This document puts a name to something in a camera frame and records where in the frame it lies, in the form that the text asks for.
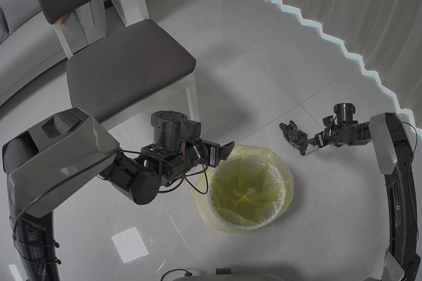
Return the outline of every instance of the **gray sofa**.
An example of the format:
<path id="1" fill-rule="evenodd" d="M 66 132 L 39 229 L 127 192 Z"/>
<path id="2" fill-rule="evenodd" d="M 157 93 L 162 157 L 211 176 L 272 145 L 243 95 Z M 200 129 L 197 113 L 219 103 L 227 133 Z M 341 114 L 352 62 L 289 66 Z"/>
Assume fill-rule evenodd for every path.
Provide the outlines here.
<path id="1" fill-rule="evenodd" d="M 3 25 L 18 26 L 10 33 L 3 29 L 3 38 L 0 34 L 0 105 L 45 70 L 66 58 L 55 29 L 45 19 L 38 2 L 31 8 L 34 1 L 37 0 L 0 0 L 0 7 L 14 7 L 8 12 L 4 10 L 4 14 L 0 10 Z M 22 24 L 12 22 L 22 21 L 22 13 L 28 9 L 31 11 L 26 14 L 28 20 Z M 11 14 L 13 11 L 17 13 L 17 19 Z M 62 29 L 74 53 L 105 37 L 107 28 L 103 0 L 93 0 L 71 12 Z"/>

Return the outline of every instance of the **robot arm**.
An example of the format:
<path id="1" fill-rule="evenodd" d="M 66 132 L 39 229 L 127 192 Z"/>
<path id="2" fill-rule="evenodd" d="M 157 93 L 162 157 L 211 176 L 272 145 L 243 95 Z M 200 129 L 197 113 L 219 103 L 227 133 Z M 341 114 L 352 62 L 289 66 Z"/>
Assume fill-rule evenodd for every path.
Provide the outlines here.
<path id="1" fill-rule="evenodd" d="M 234 142 L 220 146 L 200 138 L 201 124 L 179 112 L 151 116 L 154 142 L 136 159 L 92 117 L 78 108 L 57 113 L 3 147 L 15 247 L 30 281 L 59 281 L 53 210 L 96 175 L 136 204 L 150 203 L 198 163 L 216 167 Z"/>
<path id="2" fill-rule="evenodd" d="M 285 138 L 304 155 L 307 147 L 366 145 L 372 141 L 378 166 L 385 178 L 389 207 L 390 241 L 385 255 L 383 280 L 415 280 L 420 257 L 416 253 L 417 208 L 411 163 L 413 151 L 403 122 L 395 113 L 371 117 L 369 122 L 353 120 L 355 106 L 334 106 L 335 117 L 323 118 L 325 129 L 314 138 L 297 129 L 293 121 L 280 124 Z"/>

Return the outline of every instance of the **yellow trash bag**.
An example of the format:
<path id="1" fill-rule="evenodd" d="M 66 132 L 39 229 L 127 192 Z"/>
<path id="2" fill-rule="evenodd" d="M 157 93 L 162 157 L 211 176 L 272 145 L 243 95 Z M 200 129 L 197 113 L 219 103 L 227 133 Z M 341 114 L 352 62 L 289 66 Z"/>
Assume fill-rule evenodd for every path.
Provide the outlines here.
<path id="1" fill-rule="evenodd" d="M 209 192 L 192 189 L 204 222 L 223 232 L 259 228 L 282 215 L 293 199 L 293 177 L 270 149 L 238 144 L 226 161 L 207 170 Z M 206 189 L 203 175 L 195 181 Z"/>

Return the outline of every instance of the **chair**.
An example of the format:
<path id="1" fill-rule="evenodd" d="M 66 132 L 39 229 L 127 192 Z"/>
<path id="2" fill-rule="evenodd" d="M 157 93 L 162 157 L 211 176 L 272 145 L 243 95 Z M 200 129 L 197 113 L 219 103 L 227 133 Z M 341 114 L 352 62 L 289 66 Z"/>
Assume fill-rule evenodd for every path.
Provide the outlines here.
<path id="1" fill-rule="evenodd" d="M 107 130 L 148 106 L 186 90 L 190 117 L 199 121 L 196 60 L 154 21 L 144 19 L 87 46 L 75 55 L 58 20 L 91 0 L 38 0 L 69 60 L 72 106 L 91 114 Z M 148 17 L 145 0 L 138 0 Z"/>

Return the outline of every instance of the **pillow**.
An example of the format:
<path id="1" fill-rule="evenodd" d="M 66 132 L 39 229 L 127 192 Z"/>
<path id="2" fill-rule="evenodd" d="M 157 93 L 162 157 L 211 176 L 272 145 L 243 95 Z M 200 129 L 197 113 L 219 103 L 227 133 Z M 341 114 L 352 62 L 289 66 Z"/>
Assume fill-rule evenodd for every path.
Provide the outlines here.
<path id="1" fill-rule="evenodd" d="M 4 17 L 9 27 L 9 34 L 41 11 L 38 0 L 0 0 Z"/>
<path id="2" fill-rule="evenodd" d="M 6 37 L 9 36 L 8 28 L 6 19 L 3 15 L 3 10 L 0 7 L 0 43 L 2 43 L 4 40 L 6 40 Z"/>

